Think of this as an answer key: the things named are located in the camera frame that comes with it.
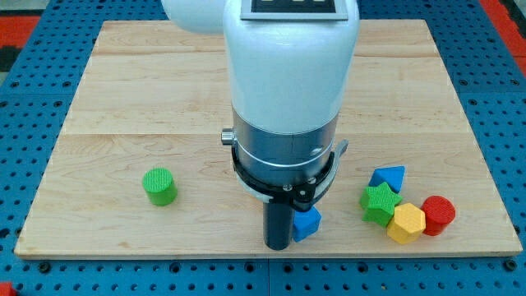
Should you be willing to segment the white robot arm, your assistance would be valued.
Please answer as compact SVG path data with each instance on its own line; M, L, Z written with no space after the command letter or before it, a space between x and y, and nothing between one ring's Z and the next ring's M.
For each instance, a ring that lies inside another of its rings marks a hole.
M297 185L328 161L360 16L355 0L162 0L169 20L225 39L234 148L253 178Z

